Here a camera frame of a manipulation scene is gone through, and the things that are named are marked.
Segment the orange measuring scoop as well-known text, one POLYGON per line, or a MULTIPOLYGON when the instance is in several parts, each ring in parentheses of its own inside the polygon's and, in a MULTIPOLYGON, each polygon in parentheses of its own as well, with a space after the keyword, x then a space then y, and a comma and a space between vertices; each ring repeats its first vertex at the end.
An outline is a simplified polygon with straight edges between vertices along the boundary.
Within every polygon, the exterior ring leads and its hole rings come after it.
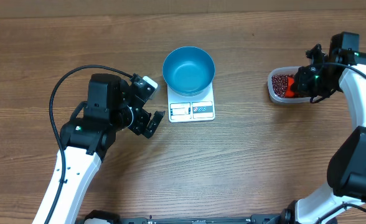
POLYGON ((287 85, 287 89, 285 91, 284 97, 285 98, 294 98, 295 97, 295 92, 291 89, 291 87, 294 84, 294 78, 293 77, 288 77, 288 85, 287 85))

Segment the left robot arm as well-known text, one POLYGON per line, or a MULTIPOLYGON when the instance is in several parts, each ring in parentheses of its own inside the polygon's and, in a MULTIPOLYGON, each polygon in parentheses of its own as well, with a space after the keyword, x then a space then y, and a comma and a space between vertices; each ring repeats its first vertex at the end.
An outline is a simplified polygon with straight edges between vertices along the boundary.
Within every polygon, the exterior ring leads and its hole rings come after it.
POLYGON ((60 131, 53 176, 34 223, 74 223, 90 182, 99 171, 116 133, 125 128, 151 138, 164 112, 143 109, 159 85, 135 74, 128 81, 117 75, 96 73, 81 102, 60 131))

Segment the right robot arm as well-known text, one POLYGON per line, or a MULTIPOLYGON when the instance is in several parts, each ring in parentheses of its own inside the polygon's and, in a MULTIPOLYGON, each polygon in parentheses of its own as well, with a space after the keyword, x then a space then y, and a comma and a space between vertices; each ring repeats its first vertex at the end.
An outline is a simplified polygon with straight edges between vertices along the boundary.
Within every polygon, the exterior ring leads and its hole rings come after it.
POLYGON ((336 223, 337 216, 351 208, 366 213, 366 53, 360 52, 359 43, 355 33, 333 35, 328 53, 316 44, 306 51, 311 63, 283 81, 280 103, 308 98, 316 104, 343 93, 353 131, 332 156, 327 182, 272 215, 270 223, 336 223))

